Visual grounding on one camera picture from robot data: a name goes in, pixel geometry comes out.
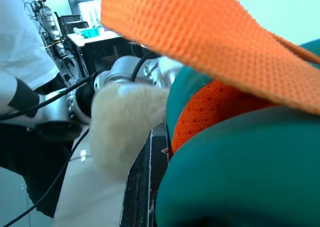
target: black wire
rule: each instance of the black wire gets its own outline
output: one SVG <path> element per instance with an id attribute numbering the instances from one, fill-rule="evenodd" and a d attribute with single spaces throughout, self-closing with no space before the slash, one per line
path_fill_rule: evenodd
<path id="1" fill-rule="evenodd" d="M 19 111 L 17 113 L 12 113 L 12 114 L 8 114 L 8 115 L 5 115 L 5 116 L 0 116 L 0 121 L 6 121 L 6 120 L 10 120 L 10 119 L 13 119 L 13 118 L 17 118 L 17 117 L 20 117 L 20 116 L 23 116 L 23 115 L 26 115 L 27 113 L 29 112 L 33 112 L 35 110 L 38 110 L 44 106 L 47 106 L 49 104 L 51 104 L 52 102 L 56 101 L 57 99 L 61 98 L 62 96 L 68 94 L 69 92 L 75 90 L 76 88 L 82 86 L 83 84 L 87 83 L 88 81 L 91 80 L 91 76 L 81 80 L 80 82 L 76 83 L 75 85 L 61 91 L 60 93 L 58 93 L 56 96 L 40 103 L 40 104 L 37 104 L 36 106 L 33 106 L 33 107 L 30 107 L 26 110 L 22 110 L 22 111 Z"/>
<path id="2" fill-rule="evenodd" d="M 69 163 L 72 155 L 75 153 L 77 147 L 79 146 L 80 142 L 86 137 L 86 135 L 89 133 L 89 129 L 87 129 L 84 134 L 79 138 L 79 140 L 77 141 L 77 143 L 74 145 L 72 151 L 69 154 L 69 157 L 67 158 L 67 160 L 65 161 L 62 169 L 60 170 L 60 172 L 58 173 L 58 175 L 55 177 L 54 181 L 52 182 L 52 184 L 50 185 L 50 187 L 47 189 L 47 191 L 42 195 L 42 197 L 31 207 L 29 208 L 27 211 L 25 211 L 24 213 L 20 214 L 17 218 L 11 220 L 9 223 L 7 223 L 5 226 L 3 227 L 9 227 L 11 225 L 13 225 L 15 222 L 17 222 L 18 220 L 22 219 L 24 216 L 26 216 L 27 214 L 29 214 L 31 211 L 33 211 L 41 201 L 44 200 L 44 198 L 47 196 L 47 194 L 50 192 L 50 190 L 53 188 L 53 186 L 55 185 L 55 183 L 57 182 L 57 180 L 59 179 L 59 177 L 61 176 L 61 174 L 64 172 L 65 168 L 67 167 L 67 164 Z"/>
<path id="3" fill-rule="evenodd" d="M 131 82 L 135 82 L 136 80 L 136 77 L 138 75 L 138 72 L 141 68 L 141 66 L 144 64 L 144 62 L 148 59 L 154 59 L 154 58 L 158 58 L 160 55 L 155 53 L 155 52 L 149 52 L 147 54 L 145 54 L 140 60 L 139 62 L 136 64 L 132 74 L 131 74 L 131 77 L 130 77 L 130 81 Z"/>

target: white fur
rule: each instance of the white fur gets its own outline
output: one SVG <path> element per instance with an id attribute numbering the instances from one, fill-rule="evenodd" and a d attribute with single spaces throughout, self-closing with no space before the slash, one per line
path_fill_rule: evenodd
<path id="1" fill-rule="evenodd" d="M 110 83 L 92 105 L 89 142 L 98 169 L 126 180 L 150 130 L 164 122 L 169 90 L 147 84 Z"/>

